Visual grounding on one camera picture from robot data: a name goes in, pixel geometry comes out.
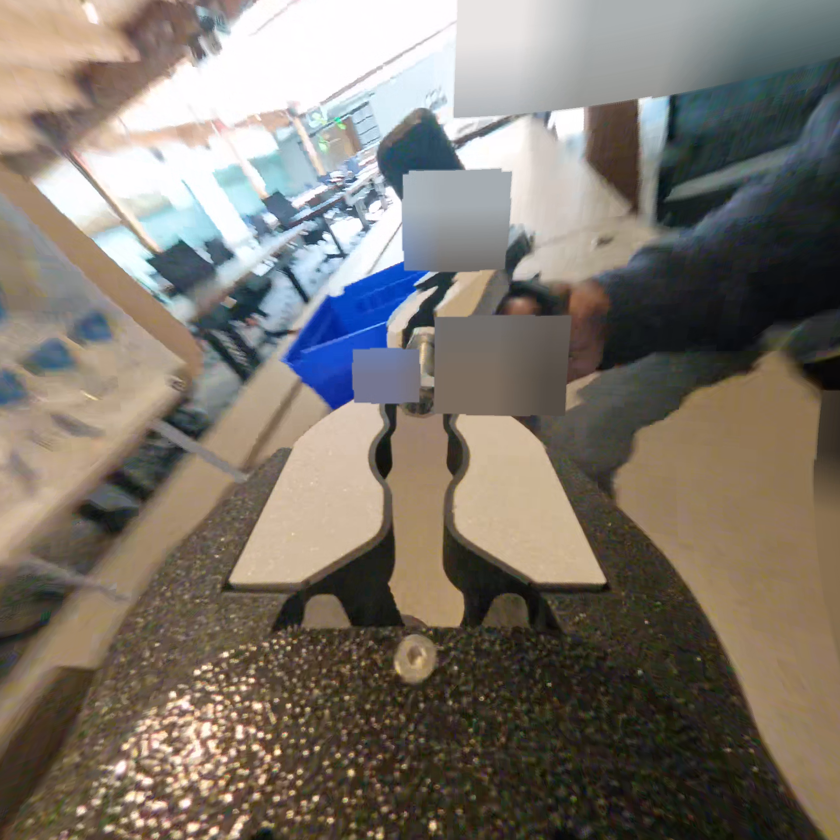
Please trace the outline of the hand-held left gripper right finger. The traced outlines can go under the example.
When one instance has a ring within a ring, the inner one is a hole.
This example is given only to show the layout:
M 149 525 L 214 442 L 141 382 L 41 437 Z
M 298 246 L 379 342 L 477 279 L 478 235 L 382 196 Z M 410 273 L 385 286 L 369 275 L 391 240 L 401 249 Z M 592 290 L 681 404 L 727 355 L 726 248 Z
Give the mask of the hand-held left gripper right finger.
M 607 578 L 539 439 L 509 416 L 449 415 L 443 567 L 462 627 L 502 595 L 532 627 L 553 628 L 548 595 L 603 593 Z

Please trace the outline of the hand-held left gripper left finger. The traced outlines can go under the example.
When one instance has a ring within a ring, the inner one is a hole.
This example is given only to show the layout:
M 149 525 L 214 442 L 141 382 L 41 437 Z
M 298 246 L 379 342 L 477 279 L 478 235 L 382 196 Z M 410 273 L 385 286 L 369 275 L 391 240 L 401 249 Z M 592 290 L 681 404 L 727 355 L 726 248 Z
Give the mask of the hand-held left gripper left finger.
M 294 616 L 332 595 L 352 626 L 403 624 L 390 588 L 392 419 L 351 402 L 299 438 L 228 577 L 231 591 L 289 595 Z

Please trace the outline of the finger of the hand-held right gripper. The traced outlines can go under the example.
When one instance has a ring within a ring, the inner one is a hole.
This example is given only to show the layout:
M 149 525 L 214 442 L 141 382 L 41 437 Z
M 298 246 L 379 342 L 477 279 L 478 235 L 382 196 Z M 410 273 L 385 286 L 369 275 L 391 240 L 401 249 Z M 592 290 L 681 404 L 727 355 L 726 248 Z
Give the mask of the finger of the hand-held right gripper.
M 437 307 L 431 298 L 405 299 L 388 319 L 387 348 L 404 349 L 411 343 L 414 333 L 433 343 Z
M 504 269 L 459 272 L 436 306 L 436 318 L 492 315 L 507 295 L 511 274 Z

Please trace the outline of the metal hex bolt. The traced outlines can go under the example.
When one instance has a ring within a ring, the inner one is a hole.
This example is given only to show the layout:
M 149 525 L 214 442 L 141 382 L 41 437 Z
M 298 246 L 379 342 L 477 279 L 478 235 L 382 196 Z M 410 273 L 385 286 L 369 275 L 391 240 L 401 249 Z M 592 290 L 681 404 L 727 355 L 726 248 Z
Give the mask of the metal hex bolt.
M 434 327 L 421 327 L 412 332 L 407 344 L 409 350 L 416 350 L 418 352 L 420 371 L 419 389 L 421 386 L 431 387 L 435 384 L 434 338 Z

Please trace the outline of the person's right forearm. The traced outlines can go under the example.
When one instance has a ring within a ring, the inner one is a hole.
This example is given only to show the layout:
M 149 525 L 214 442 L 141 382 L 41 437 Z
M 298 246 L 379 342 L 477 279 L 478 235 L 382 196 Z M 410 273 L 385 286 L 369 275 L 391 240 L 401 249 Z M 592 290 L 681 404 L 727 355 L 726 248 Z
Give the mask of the person's right forearm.
M 838 309 L 838 87 L 778 170 L 595 280 L 609 300 L 602 370 L 656 353 L 743 350 L 774 324 Z

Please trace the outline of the person's right hand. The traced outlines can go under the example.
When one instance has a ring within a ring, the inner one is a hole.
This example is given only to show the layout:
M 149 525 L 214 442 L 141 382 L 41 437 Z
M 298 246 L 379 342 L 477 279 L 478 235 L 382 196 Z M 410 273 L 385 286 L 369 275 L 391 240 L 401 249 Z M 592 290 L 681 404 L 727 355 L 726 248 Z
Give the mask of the person's right hand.
M 602 362 L 609 300 L 594 279 L 578 282 L 513 281 L 496 314 L 570 318 L 567 382 L 592 375 Z

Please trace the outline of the large blue plastic bin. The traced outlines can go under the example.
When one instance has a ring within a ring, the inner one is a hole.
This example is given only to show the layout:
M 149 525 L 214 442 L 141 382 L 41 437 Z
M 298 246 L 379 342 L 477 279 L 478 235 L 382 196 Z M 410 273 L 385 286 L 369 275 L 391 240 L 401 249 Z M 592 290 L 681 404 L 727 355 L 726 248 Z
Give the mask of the large blue plastic bin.
M 384 348 L 394 310 L 430 276 L 407 271 L 399 263 L 329 294 L 298 332 L 283 361 L 330 409 L 351 402 L 353 352 Z

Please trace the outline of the metal stand pole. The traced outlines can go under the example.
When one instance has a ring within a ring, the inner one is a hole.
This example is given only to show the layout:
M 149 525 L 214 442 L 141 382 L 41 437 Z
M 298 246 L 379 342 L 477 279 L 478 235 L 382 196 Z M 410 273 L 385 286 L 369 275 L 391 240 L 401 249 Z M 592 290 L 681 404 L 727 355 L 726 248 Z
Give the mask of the metal stand pole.
M 189 437 L 162 419 L 155 420 L 150 426 L 150 430 L 162 436 L 176 447 L 184 450 L 186 453 L 194 455 L 206 464 L 219 469 L 237 484 L 244 484 L 249 478 L 248 473 L 216 455 L 193 437 Z

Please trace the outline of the black office chair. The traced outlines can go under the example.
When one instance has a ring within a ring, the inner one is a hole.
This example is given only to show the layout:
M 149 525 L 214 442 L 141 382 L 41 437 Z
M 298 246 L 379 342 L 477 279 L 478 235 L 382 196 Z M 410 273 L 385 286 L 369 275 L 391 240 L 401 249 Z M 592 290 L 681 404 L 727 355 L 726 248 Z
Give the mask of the black office chair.
M 146 263 L 159 275 L 174 295 L 189 295 L 196 287 L 214 277 L 214 263 L 182 239 L 153 255 Z

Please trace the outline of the printed instruction sheet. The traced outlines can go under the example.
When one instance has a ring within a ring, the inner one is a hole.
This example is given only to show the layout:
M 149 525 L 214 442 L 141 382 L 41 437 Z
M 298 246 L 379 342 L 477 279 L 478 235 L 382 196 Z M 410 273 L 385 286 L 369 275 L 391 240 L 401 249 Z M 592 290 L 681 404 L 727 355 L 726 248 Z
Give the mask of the printed instruction sheet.
M 175 357 L 15 205 L 1 209 L 1 511 L 78 480 Z

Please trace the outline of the wooden sign board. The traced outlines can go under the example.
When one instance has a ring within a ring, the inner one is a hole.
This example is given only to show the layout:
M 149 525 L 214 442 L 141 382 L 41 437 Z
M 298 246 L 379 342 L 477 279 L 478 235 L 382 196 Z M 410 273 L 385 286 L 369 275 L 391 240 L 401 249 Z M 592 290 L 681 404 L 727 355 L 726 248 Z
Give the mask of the wooden sign board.
M 108 257 L 30 181 L 1 169 L 2 216 L 47 259 L 59 291 L 79 292 L 116 316 L 140 352 L 139 379 L 120 385 L 113 407 L 97 415 L 102 436 L 56 462 L 56 469 L 16 511 L 2 515 L 2 567 L 14 568 L 31 546 L 110 475 L 184 396 L 203 369 L 203 352 L 172 312 Z

